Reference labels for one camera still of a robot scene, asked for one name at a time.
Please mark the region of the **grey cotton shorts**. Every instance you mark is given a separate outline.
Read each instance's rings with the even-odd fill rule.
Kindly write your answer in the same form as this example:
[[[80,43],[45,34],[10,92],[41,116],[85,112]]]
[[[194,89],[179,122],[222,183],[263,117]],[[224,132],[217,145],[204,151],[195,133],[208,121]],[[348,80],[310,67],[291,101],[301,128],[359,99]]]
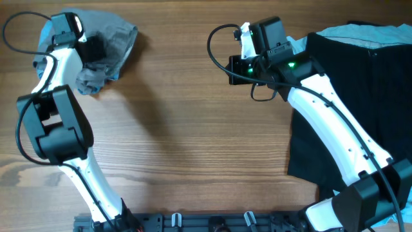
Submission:
[[[51,45],[43,52],[37,50],[33,60],[40,80],[35,92],[42,87],[50,91],[63,85],[76,89],[75,80],[84,65],[75,49],[78,42],[76,15],[82,21],[86,38],[99,36],[104,42],[106,56],[116,57],[119,67],[122,68],[129,57],[138,35],[135,25],[110,12],[65,8],[48,21],[54,30]]]

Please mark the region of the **blue denim jeans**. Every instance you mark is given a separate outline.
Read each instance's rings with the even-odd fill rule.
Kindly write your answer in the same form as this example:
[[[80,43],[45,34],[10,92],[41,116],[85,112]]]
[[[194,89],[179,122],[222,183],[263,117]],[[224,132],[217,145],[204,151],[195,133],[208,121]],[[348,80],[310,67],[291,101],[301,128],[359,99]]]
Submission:
[[[54,30],[47,22],[41,30],[38,51],[43,52],[51,45]],[[91,95],[98,93],[109,81],[117,81],[120,77],[119,60],[107,55],[97,61],[84,63],[75,80],[75,88],[80,94]]]

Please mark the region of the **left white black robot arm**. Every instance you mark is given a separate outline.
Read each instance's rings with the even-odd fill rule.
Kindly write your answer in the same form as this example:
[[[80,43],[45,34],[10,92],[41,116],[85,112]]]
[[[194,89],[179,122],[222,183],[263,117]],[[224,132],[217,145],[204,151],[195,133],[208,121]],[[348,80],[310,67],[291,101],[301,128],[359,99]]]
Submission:
[[[86,37],[78,15],[63,12],[48,18],[51,35],[35,54],[40,82],[17,100],[15,138],[21,147],[24,127],[42,166],[56,166],[73,182],[91,213],[90,231],[142,231],[143,227],[111,188],[94,153],[91,125],[73,89],[84,63],[104,56],[102,43]]]

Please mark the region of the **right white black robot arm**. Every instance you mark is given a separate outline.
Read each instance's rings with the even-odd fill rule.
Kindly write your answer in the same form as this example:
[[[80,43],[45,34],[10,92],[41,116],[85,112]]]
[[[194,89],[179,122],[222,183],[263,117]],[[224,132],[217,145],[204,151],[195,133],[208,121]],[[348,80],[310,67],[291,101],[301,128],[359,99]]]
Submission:
[[[294,53],[278,17],[234,25],[241,46],[224,72],[231,85],[265,85],[298,111],[316,132],[345,183],[337,195],[292,217],[296,231],[362,231],[390,215],[404,223],[411,163],[395,161],[362,128],[333,89],[320,63]]]

